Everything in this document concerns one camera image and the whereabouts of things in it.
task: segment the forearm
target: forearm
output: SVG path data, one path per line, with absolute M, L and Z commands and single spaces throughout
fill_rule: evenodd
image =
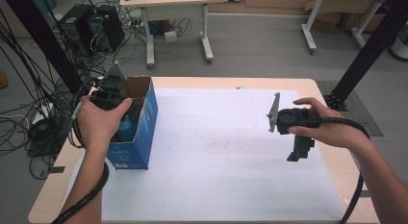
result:
M 106 153 L 87 150 L 75 183 L 63 206 L 62 212 L 75 205 L 93 190 L 102 176 Z M 70 217 L 66 223 L 100 223 L 102 192 Z
M 381 223 L 408 223 L 408 189 L 371 141 L 350 148 Z

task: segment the blue box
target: blue box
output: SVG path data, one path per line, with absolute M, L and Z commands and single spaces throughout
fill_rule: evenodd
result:
M 121 142 L 115 134 L 107 158 L 115 169 L 148 169 L 150 150 L 156 126 L 156 94 L 150 77 L 128 77 L 122 94 L 142 105 L 138 128 L 131 142 Z

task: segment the white desk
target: white desk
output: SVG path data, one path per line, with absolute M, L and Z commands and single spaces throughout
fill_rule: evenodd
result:
M 364 29 L 366 26 L 369 24 L 370 20 L 374 16 L 375 12 L 377 12 L 378 8 L 380 8 L 383 0 L 376 0 L 375 3 L 371 6 L 370 10 L 366 13 L 366 15 L 363 18 L 363 21 L 359 25 L 358 28 L 351 28 L 351 33 L 353 37 L 356 39 L 360 47 L 363 47 L 366 44 L 366 41 L 363 39 L 361 34 L 363 33 Z M 309 20 L 307 21 L 307 24 L 302 24 L 302 31 L 304 36 L 306 37 L 306 41 L 309 45 L 309 51 L 310 54 L 314 54 L 314 52 L 318 49 L 316 47 L 315 41 L 313 40 L 312 34 L 310 32 L 310 29 L 312 28 L 312 24 L 315 21 L 316 16 L 318 15 L 319 9 L 321 4 L 323 3 L 323 0 L 317 0 L 315 6 L 313 7 L 313 10 L 309 16 Z
M 203 18 L 201 40 L 208 62 L 214 59 L 210 41 L 207 37 L 208 4 L 222 3 L 228 0 L 120 0 L 124 7 L 140 7 L 143 16 L 144 30 L 146 32 L 147 67 L 154 66 L 154 43 L 150 34 L 148 21 L 177 19 L 177 18 Z
M 324 100 L 316 83 L 308 79 L 244 79 L 244 78 L 168 78 L 154 77 L 155 88 L 263 88 L 296 90 L 299 97 L 313 96 Z M 342 148 L 333 148 L 319 143 L 319 150 L 336 189 L 343 212 L 348 206 L 356 187 L 359 171 L 350 153 Z M 55 166 L 64 166 L 63 173 L 50 174 L 29 214 L 32 223 L 50 223 L 61 211 L 68 184 L 75 164 L 82 154 L 67 141 L 58 156 Z M 360 198 L 350 223 L 377 223 L 370 198 Z

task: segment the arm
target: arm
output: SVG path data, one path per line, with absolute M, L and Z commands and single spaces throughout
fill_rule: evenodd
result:
M 81 101 L 82 107 L 78 114 L 78 123 L 83 142 L 86 145 L 86 152 L 62 212 L 84 198 L 99 182 L 109 142 L 118 128 L 120 118 L 132 103 L 131 99 L 126 99 L 117 108 L 106 112 L 93 105 L 88 97 L 83 97 Z M 66 223 L 100 223 L 101 210 L 102 194 L 100 192 Z
M 303 98 L 294 103 L 311 105 L 310 112 L 315 117 L 343 117 L 339 112 L 324 107 L 315 98 Z M 317 129 L 291 127 L 289 132 L 348 149 L 360 163 L 380 222 L 408 223 L 408 187 L 361 131 L 343 124 L 323 123 Z

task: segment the computer tower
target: computer tower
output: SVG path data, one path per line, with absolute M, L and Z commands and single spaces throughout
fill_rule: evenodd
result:
M 68 48 L 78 56 L 84 57 L 90 54 L 92 32 L 88 21 L 94 14 L 91 5 L 76 5 L 59 21 L 63 33 L 68 37 L 66 41 Z
M 113 6 L 98 7 L 89 19 L 89 25 L 96 36 L 92 47 L 95 47 L 97 52 L 115 52 L 125 37 L 122 23 Z

